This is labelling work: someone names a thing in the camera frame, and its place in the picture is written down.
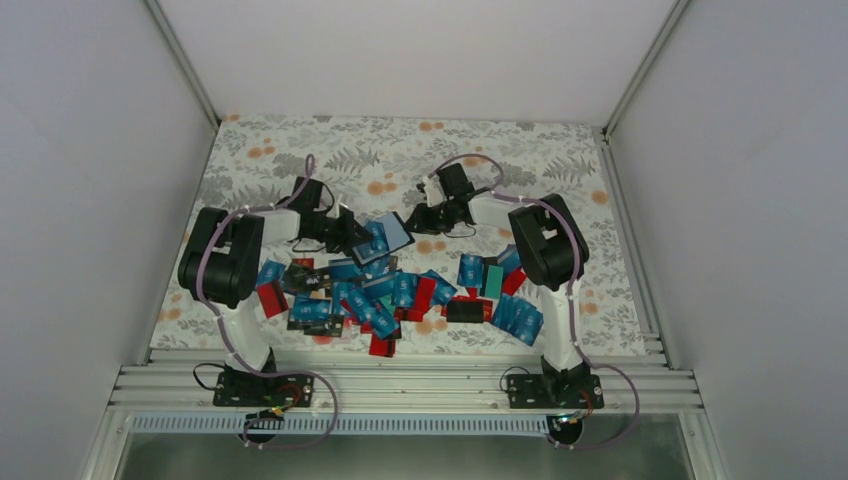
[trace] black cable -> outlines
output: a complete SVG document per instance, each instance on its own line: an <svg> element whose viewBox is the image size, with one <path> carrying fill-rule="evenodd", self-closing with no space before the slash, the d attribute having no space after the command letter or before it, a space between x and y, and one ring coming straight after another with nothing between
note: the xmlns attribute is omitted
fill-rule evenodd
<svg viewBox="0 0 848 480"><path fill-rule="evenodd" d="M316 213L320 213L322 215L328 213L330 210L333 209L334 206L336 206L336 196L333 195L333 191L330 190L330 187L328 187L326 183L324 184L324 189L327 190L327 193L330 194L330 206L325 208L324 210L318 210L316 212Z"/></svg>
<svg viewBox="0 0 848 480"><path fill-rule="evenodd" d="M217 389L215 387L208 387L208 386L206 386L206 384L204 384L200 380L200 377L197 376L197 367L217 367L217 368L220 368L221 370L223 370L224 366L221 365L220 363L204 362L204 363L198 363L197 365L194 366L194 368L191 369L191 374L194 375L194 381L197 382L198 385L200 385L200 388L202 388L204 390L209 390L210 392L216 391Z"/></svg>
<svg viewBox="0 0 848 480"><path fill-rule="evenodd" d="M327 248L327 246L326 246L326 245L322 245L320 248L315 248L315 249L306 249L306 250L302 250L302 249L301 249L301 250L299 250L299 249L297 248L297 246L298 246L298 245L300 245L301 240L303 240L303 239L302 239L302 238L298 238L298 239L297 239L297 243L295 243L294 245L292 245L292 252L293 252L293 253L318 253L318 252L320 252L320 251L324 250L325 248Z"/></svg>
<svg viewBox="0 0 848 480"><path fill-rule="evenodd" d="M459 236L448 235L447 233L445 233L445 237L447 237L447 238L470 238L470 237L473 237L474 235L477 235L477 229L474 228L474 225L471 225L470 223L465 222L465 226L474 230L474 233L472 233L471 235L459 235Z"/></svg>
<svg viewBox="0 0 848 480"><path fill-rule="evenodd" d="M507 368L506 370L504 370L503 375L501 375L501 379L498 381L498 387L500 387L502 392L509 393L508 390L503 388L503 379L504 379L504 377L506 377L506 374L509 373L510 370L515 370L515 369L523 370L524 373L526 373L527 375L530 375L530 371L527 370L524 367L509 367L509 368Z"/></svg>

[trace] floral tablecloth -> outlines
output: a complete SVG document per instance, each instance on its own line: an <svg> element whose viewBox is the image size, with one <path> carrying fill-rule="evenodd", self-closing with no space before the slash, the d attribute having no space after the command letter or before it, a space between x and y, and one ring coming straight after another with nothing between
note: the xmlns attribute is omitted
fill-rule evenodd
<svg viewBox="0 0 848 480"><path fill-rule="evenodd" d="M450 156L479 152L504 165L503 191L541 197L560 193L589 244L580 310L586 350L595 355L644 355L644 343L616 233L611 199L599 158L586 125L529 122L420 120L374 117L292 117L230 115L224 118L204 173L193 218L204 206L233 209L275 202L291 193L303 158L317 159L314 177L326 183L353 210L361 223L389 211L406 219L423 195L415 184ZM475 185L488 184L494 168L479 157L463 166ZM463 229L454 235L472 233ZM477 226L468 238L416 235L416 243L396 252L400 268L435 269L456 281L464 252L496 255L512 235ZM306 241L299 248L307 248ZM264 259L288 264L291 245L262 249ZM316 267L340 255L309 254ZM518 295L538 303L529 282ZM367 354L370 334L358 327L342 338L305 336L287 331L284 315L268 320L260 314L263 335L288 350L361 351ZM448 324L434 308L420 323L401 322L404 353L534 354L542 351L545 329L533 347L489 324ZM151 346L154 348L223 348L212 316L171 277Z"/></svg>

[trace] black mounting plate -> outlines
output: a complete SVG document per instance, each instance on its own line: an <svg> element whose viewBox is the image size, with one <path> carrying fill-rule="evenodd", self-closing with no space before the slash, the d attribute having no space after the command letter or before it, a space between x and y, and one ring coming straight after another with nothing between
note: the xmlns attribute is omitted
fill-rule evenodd
<svg viewBox="0 0 848 480"><path fill-rule="evenodd" d="M571 385L562 394L560 402L548 394L540 374L514 374L506 376L506 388L509 396L509 408L515 410L540 409L586 409L586 398L581 391L586 392L592 401L592 408L604 407L604 393L601 390L601 379L597 375L589 375L583 384Z"/></svg>
<svg viewBox="0 0 848 480"><path fill-rule="evenodd" d="M225 370L218 375L219 388L215 390L212 405L216 407L277 407L294 400L297 388L301 395L295 407L312 405L315 379L309 375L286 375L277 378L260 378L244 372Z"/></svg>

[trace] glass panel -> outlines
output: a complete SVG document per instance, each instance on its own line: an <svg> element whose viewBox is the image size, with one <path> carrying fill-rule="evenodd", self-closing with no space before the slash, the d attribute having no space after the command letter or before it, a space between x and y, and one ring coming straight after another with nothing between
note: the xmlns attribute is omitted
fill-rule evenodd
<svg viewBox="0 0 848 480"><path fill-rule="evenodd" d="M628 421L592 417L580 444L610 438ZM121 472L133 480L693 478L677 415L643 415L621 443L589 452L554 450L546 440L523 437L338 435L308 450L257 451L235 435L130 434Z"/></svg>

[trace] cable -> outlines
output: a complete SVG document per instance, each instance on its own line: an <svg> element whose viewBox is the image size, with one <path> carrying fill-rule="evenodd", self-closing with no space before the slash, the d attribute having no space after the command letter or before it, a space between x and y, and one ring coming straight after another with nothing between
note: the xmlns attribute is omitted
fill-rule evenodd
<svg viewBox="0 0 848 480"><path fill-rule="evenodd" d="M474 228L474 225L471 225L470 223L465 222L465 226L469 227L471 230L474 230L474 232L471 233L470 235L448 235L447 233L445 233L444 236L447 237L447 238L471 238L474 235L477 235L477 229Z"/></svg>
<svg viewBox="0 0 848 480"><path fill-rule="evenodd" d="M592 412L594 412L595 409L592 407L592 397L590 397L585 390L580 390L580 395L583 395L583 399L586 400L586 416L583 417L586 419L592 416Z"/></svg>
<svg viewBox="0 0 848 480"><path fill-rule="evenodd" d="M300 398L303 396L303 389L300 388L300 386L298 386L298 384L296 384L296 383L287 383L287 384L281 386L280 388L278 388L277 392L282 392L283 390L294 390L294 395L292 396L292 404L291 404L292 407L297 405L298 402L300 402Z"/></svg>
<svg viewBox="0 0 848 480"><path fill-rule="evenodd" d="M639 401L639 392L636 390L636 385L633 383L633 380L626 373L624 373L620 368L616 367L615 365L609 365L609 364L595 364L594 362L592 362L592 360L589 358L589 356L586 355L586 352L584 352L583 349L580 347L580 343L579 343L578 338L577 338L577 325L576 325L576 321L575 321L575 317L576 317L575 312L576 311L575 311L575 308L574 308L574 297L572 295L574 282L577 280L577 276L580 274L580 248L577 245L577 238L574 236L574 232L571 230L571 227L568 225L568 222L566 222L565 218L555 208L553 208L552 206L548 205L547 203L545 203L545 202L543 202L539 199L513 197L513 196L510 196L510 195L505 195L505 194L498 193L498 192L495 192L495 191L492 191L492 196L494 198L498 198L500 200L505 200L505 201L508 201L508 202L530 203L530 204L538 205L538 206L544 208L554 218L556 218L557 221L559 221L559 223L562 225L563 229L565 230L566 235L568 236L568 240L571 243L571 250L574 252L574 270L571 272L571 278L568 280L568 284L566 286L566 292L568 294L568 317L569 317L569 330L570 330L570 334L571 334L571 343L574 345L574 349L575 349L575 351L577 351L577 354L580 356L580 358L584 362L586 362L586 364L589 366L589 368L594 368L596 370L604 370L604 369L612 370L615 373L619 374L621 376L621 378L623 378L624 381L626 381L627 384L630 386L630 390L633 392L633 398L634 398L635 403L636 403L635 411L633 413L633 419L630 421L630 423L627 425L627 427L624 430L621 431L621 433L619 433L618 435L616 435L615 437L613 437L613 438L611 438L607 441L596 443L594 445L581 445L581 446L568 445L568 449L569 450L596 450L596 449L599 449L599 448L615 445L618 442L620 442L622 439L624 439L624 437L629 435L630 432L632 432L633 429L636 428L636 425L639 424L639 417L640 417L640 411L641 411L641 404L640 404L640 401ZM550 440L552 443L554 443L556 448L559 448L559 442L556 442L550 435L548 435L548 440Z"/></svg>
<svg viewBox="0 0 848 480"><path fill-rule="evenodd" d="M576 320L575 320L576 310L574 308L574 297L572 295L574 282L577 280L577 277L580 274L580 249L579 249L579 246L577 244L577 238L575 237L574 232L571 230L571 227L568 225L568 222L565 221L565 218L558 211L556 211L556 209L554 209L553 207L551 207L547 203L545 203L545 202L543 202L539 199L536 199L536 198L514 197L514 196L511 196L511 195L506 195L506 194L497 192L495 189L498 186L500 186L501 183L503 183L504 169L497 161L495 161L494 159L492 159L492 158L490 158L486 155L480 155L480 154L476 154L476 153L465 153L465 154L462 154L462 155L456 155L456 156L451 157L451 158L445 160L444 162L442 162L442 164L439 165L438 167L436 167L435 170L430 172L430 174L428 176L432 177L432 176L436 175L438 173L438 171L441 170L446 165L453 163L453 162L455 162L459 159L467 158L467 157L482 158L482 159L488 161L489 163L491 163L492 165L494 165L494 167L498 170L498 176L495 178L495 181L492 183L492 185L488 187L488 190L490 190L492 192L492 197L500 199L500 200L505 200L507 202L512 202L512 203L518 203L518 204L530 203L530 204L533 204L533 205L538 205L538 206L544 208L545 210L547 210L554 218L556 218L557 221L562 225L563 229L565 230L565 233L568 236L568 241L571 243L571 249L574 252L574 270L572 270L571 278L568 280L568 284L566 286L566 292L568 294L568 317L569 317L569 330L570 330L570 334L571 334L571 343L574 345L574 349L577 351L577 354L580 356L580 358L584 362L586 362L586 364L590 368L594 368L596 370L603 370L603 369L612 370L615 373L619 374L627 382L627 384L630 386L630 390L633 392L633 398L634 398L635 403L636 403L635 412L633 413L633 419L627 425L627 427L621 433L616 435L615 437L613 437L610 440L607 440L605 442L601 442L601 443L594 444L594 445L586 445L586 446L569 445L568 448L570 450L595 450L595 449L598 449L598 448L603 448L603 447L606 447L606 446L614 445L614 444L620 442L625 436L627 436L631 431L633 431L633 429L636 428L636 425L638 425L638 423L639 423L639 416L640 416L640 410L641 410L641 404L640 404L640 401L639 401L639 392L636 390L636 385L633 383L633 380L626 373L624 373L620 368L618 368L614 365L593 363L592 360L588 357L588 355L586 355L586 353L580 347L580 343L578 342L578 338L577 338L577 325L576 325ZM550 440L552 443L554 443L556 448L559 448L559 442L556 442L550 435L548 435L548 440Z"/></svg>
<svg viewBox="0 0 848 480"><path fill-rule="evenodd" d="M298 238L297 242L295 242L295 244L292 245L292 253L318 253L318 252L324 250L325 248L327 248L326 245L323 245L319 248L307 248L307 249L297 248L297 246L300 245L301 241L303 241L303 239Z"/></svg>
<svg viewBox="0 0 848 480"><path fill-rule="evenodd" d="M227 225L229 225L230 222L232 222L233 219L236 216L244 214L244 213L268 212L268 211L276 210L278 208L287 207L292 201L294 201L295 198L297 198L298 195L300 195L300 193L306 187L306 184L308 183L307 180L312 178L312 173L315 170L315 156L312 155L311 153L309 155L307 155L306 159L304 160L304 169L306 170L306 176L305 176L304 181L300 182L300 185L297 188L295 188L295 191L292 192L291 196L289 198L287 198L281 204L260 206L260 207L255 207L255 208L251 208L251 207L239 208L237 210L233 210L226 217L224 217L224 219L221 221L221 223L218 224L218 228L215 229L215 232L212 234L212 238L209 239L209 243L206 245L206 250L203 251L203 256L200 257L200 263L197 267L197 281L195 283L195 290L197 292L198 301L200 301L201 303L206 305L206 307L209 310L212 311L212 314L215 315L215 318L217 320L218 330L221 332L221 340L223 340L224 346L226 347L227 352L229 352L229 354L232 356L232 358L239 365L241 365L242 368L244 368L245 371L253 374L254 376L260 377L260 378L278 378L278 377L284 377L284 376L287 376L287 375L297 375L297 374L309 375L309 376L314 377L316 380L320 381L322 384L324 384L324 386L327 387L327 390L330 392L330 396L333 397L333 419L330 422L330 426L327 428L327 430L320 437L318 437L316 440L313 440L311 442L306 442L306 443L302 443L302 444L298 444L298 445L282 445L282 446L276 446L276 447L272 445L272 446L269 447L269 448L273 448L273 449L277 449L277 450L296 450L296 449L314 447L315 445L318 445L319 443L326 440L327 437L330 436L330 433L336 428L336 424L338 423L338 420L339 420L339 398L336 395L336 391L333 388L333 386L330 385L330 382L328 382L326 378L322 377L321 375L319 375L315 372L310 372L310 371L307 371L307 370L287 370L287 371L283 371L283 372L265 373L265 372L261 372L259 370L256 370L255 368L248 365L248 363L241 357L241 355L239 355L235 351L235 346L233 345L232 341L230 340L230 337L227 335L226 325L224 324L224 315L221 313L221 310L215 304L210 302L206 298L206 295L204 295L204 293L203 293L203 276L206 273L206 266L209 263L209 257L212 255L212 250L215 247L215 244L218 242L218 239L221 238L221 235L223 235L224 230L227 228ZM260 448L260 449L265 448L263 446L263 444L252 442L252 441L248 440L247 438L245 438L245 446L252 446L252 447Z"/></svg>
<svg viewBox="0 0 848 480"><path fill-rule="evenodd" d="M449 165L449 164L451 164L451 163L453 163L457 160L461 160L463 158L470 158L470 157L482 158L483 160L486 160L489 163L491 163L492 165L494 165L494 167L498 170L498 176L495 177L495 181L491 185L486 187L487 190L494 191L496 188L498 188L503 183L504 171L503 171L503 167L501 166L501 164L492 160L490 157L487 157L486 155L483 155L483 154L480 154L480 153L463 153L462 155L457 155L455 157L451 157L451 158L445 160L444 162L442 162L442 164L439 165L438 167L436 167L435 170L428 173L427 176L432 177L432 176L436 175L439 172L439 170L446 167L447 165Z"/></svg>
<svg viewBox="0 0 848 480"><path fill-rule="evenodd" d="M500 389L501 389L501 391L502 391L502 392L504 392L504 393L509 393L509 391L508 391L508 390L506 390L505 388L503 388L503 379L504 379L504 377L506 377L506 374L507 374L507 373L509 373L509 371L510 371L510 370L516 370L516 369L518 369L518 370L524 370L524 373L526 373L527 375L530 375L530 371L529 371L529 370L527 370L527 369L526 369L526 368L524 368L524 367L509 367L509 368L507 368L506 370L504 370L504 373L501 375L501 379L500 379L500 380L498 380L498 387L500 387Z"/></svg>
<svg viewBox="0 0 848 480"><path fill-rule="evenodd" d="M324 210L318 210L316 213L320 213L320 214L328 213L330 210L333 209L333 207L336 206L336 196L333 195L333 191L330 190L330 187L328 187L326 183L324 184L324 190L327 190L327 193L330 194L330 205L327 206L327 208L325 208Z"/></svg>
<svg viewBox="0 0 848 480"><path fill-rule="evenodd" d="M210 392L217 391L218 390L217 388L209 387L200 380L200 377L197 376L197 368L198 367L217 367L217 368L220 368L221 370L223 370L224 366L221 365L220 363L203 362L203 363L198 363L197 365L194 366L194 368L191 369L191 374L194 376L194 381L197 382L198 385L200 385L200 388L202 388L204 390L209 390Z"/></svg>

